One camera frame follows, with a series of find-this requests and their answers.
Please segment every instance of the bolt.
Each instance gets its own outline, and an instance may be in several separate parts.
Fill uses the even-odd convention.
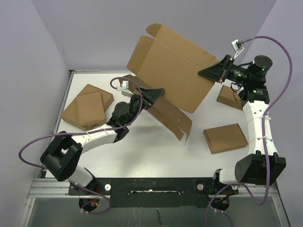
[[[198,189],[199,191],[202,191],[203,188],[204,188],[203,184],[199,183],[199,184],[197,185],[197,189]]]
[[[110,191],[111,186],[110,186],[110,184],[106,184],[104,188],[105,188],[105,191],[108,192],[108,191]]]

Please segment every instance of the gray wall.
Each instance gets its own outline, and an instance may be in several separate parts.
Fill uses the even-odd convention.
[[[286,158],[287,167],[278,178],[278,186],[288,217],[293,227],[303,223],[303,70],[302,70],[302,0],[277,0],[258,35],[269,35],[279,40],[290,52],[294,73],[288,91],[272,108],[271,127],[280,156]],[[288,61],[276,44],[267,40],[255,40],[244,61],[258,54],[273,60],[267,83],[273,101],[281,92],[288,75]]]
[[[0,40],[0,226],[15,227],[39,172],[18,150],[52,131],[69,71],[30,0],[0,2]],[[46,143],[24,156],[38,163]]]
[[[125,70],[152,23],[169,26],[217,58],[233,54],[230,42],[256,35],[275,1],[32,0],[68,68],[103,71]]]

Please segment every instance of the purple cable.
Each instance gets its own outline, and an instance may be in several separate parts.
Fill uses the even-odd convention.
[[[100,193],[94,192],[94,191],[92,191],[92,190],[90,190],[90,189],[87,189],[87,188],[85,188],[85,187],[83,187],[83,186],[81,186],[81,185],[78,185],[78,184],[76,184],[76,183],[73,183],[73,184],[74,184],[75,186],[79,187],[81,190],[85,190],[85,191],[87,191],[87,192],[89,192],[89,193],[91,193],[91,194],[100,196],[100,197],[106,199],[106,200],[109,202],[109,205],[108,205],[108,207],[107,207],[105,210],[97,211],[97,212],[95,212],[95,211],[87,212],[88,214],[103,214],[103,213],[105,213],[105,212],[107,212],[107,211],[110,210],[110,208],[111,208],[111,206],[112,206],[112,201],[111,201],[110,198],[108,198],[108,197],[106,197],[105,195],[102,195],[102,194],[100,194]],[[86,205],[88,205],[88,204],[90,204],[90,202],[85,203],[85,204],[81,207],[81,209],[84,209],[84,207],[85,207]]]
[[[137,89],[138,89],[138,91],[139,91],[139,93],[140,93],[140,107],[139,107],[139,111],[138,111],[137,115],[134,117],[134,119],[133,119],[131,122],[129,122],[128,124],[126,124],[126,125],[123,125],[123,126],[120,126],[120,127],[116,127],[116,128],[111,128],[111,129],[98,129],[98,130],[95,130],[95,131],[90,131],[89,134],[96,133],[96,132],[101,132],[101,131],[112,131],[112,130],[119,130],[119,129],[126,128],[127,126],[131,125],[131,124],[137,119],[137,117],[139,116],[139,114],[140,114],[140,112],[141,112],[141,110],[142,110],[142,105],[143,105],[143,94],[142,94],[142,91],[141,91],[139,85],[138,85],[136,82],[134,82],[132,79],[124,78],[124,77],[115,77],[115,78],[113,78],[113,79],[110,81],[110,85],[111,85],[111,87],[112,87],[113,89],[116,89],[116,87],[114,87],[114,86],[112,85],[113,81],[116,80],[116,79],[125,79],[125,80],[128,80],[128,81],[130,81],[130,82],[132,82],[132,83],[135,84],[135,86],[137,87]],[[46,138],[50,138],[50,137],[54,137],[54,136],[85,136],[85,135],[87,135],[86,132],[66,132],[66,133],[56,133],[56,134],[52,134],[52,135],[47,135],[47,136],[39,137],[39,138],[37,138],[37,139],[34,139],[34,140],[28,142],[26,145],[24,145],[24,146],[20,149],[20,151],[19,151],[19,153],[18,153],[19,159],[20,159],[22,162],[24,162],[24,163],[26,163],[26,164],[28,164],[28,165],[30,165],[30,166],[35,166],[35,167],[39,167],[39,168],[42,168],[42,169],[46,169],[45,166],[38,165],[38,164],[35,164],[35,163],[31,163],[31,162],[26,161],[26,160],[22,157],[22,152],[23,152],[29,145],[31,145],[31,144],[33,144],[33,143],[39,141],[39,140],[46,139]]]
[[[253,38],[249,38],[243,41],[243,43],[247,43],[249,41],[252,41],[254,39],[269,39],[273,42],[275,42],[276,44],[278,44],[282,50],[285,52],[285,54],[287,55],[288,61],[289,61],[289,74],[288,74],[288,79],[287,82],[283,88],[283,90],[281,91],[281,93],[278,95],[278,97],[268,106],[268,108],[264,111],[263,113],[263,117],[262,117],[262,136],[265,136],[265,117],[266,114],[268,113],[268,111],[276,104],[276,102],[282,97],[282,95],[284,94],[284,92],[286,91],[291,77],[292,77],[292,73],[293,73],[293,61],[292,58],[290,57],[289,52],[287,51],[287,49],[276,39],[269,37],[269,36],[256,36]],[[258,205],[263,205],[268,197],[268,192],[269,192],[269,184],[270,184],[270,163],[269,163],[269,156],[268,156],[268,150],[267,150],[267,145],[266,145],[266,139],[263,138],[263,147],[264,147],[264,152],[265,152],[265,160],[266,160],[266,188],[265,188],[265,195],[263,197],[262,201],[258,201],[253,194],[251,193],[251,191],[249,190],[249,188],[244,185],[244,187],[246,188],[246,190],[248,191],[248,193],[250,194],[250,196],[253,198],[253,200],[258,204]]]
[[[207,214],[209,211],[209,208],[211,207],[211,204],[213,203],[213,201],[215,200],[215,198],[221,193],[223,192],[226,188],[230,187],[230,185],[226,185],[224,186],[220,191],[217,192],[216,195],[214,195],[214,197],[209,201],[207,207],[206,207],[206,211],[205,211],[205,217],[204,217],[204,221],[205,221],[205,227],[207,227]],[[234,227],[234,223],[232,221],[232,218],[223,210],[218,210],[219,212],[222,212],[231,222],[232,226]]]

